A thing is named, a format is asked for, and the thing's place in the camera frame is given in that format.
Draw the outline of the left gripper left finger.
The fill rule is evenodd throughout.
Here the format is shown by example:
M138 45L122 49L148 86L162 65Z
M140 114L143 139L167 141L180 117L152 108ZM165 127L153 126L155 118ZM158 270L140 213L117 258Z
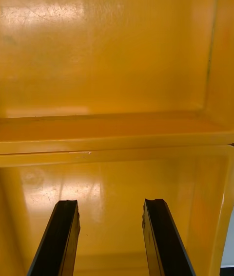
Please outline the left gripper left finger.
M58 201L52 211L29 276L72 276L80 232L78 202Z

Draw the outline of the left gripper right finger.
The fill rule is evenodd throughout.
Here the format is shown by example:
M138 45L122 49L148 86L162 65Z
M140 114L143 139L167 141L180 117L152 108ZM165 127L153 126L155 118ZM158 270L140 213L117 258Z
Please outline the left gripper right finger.
M149 275L195 275L175 221L163 199L145 200L142 229Z

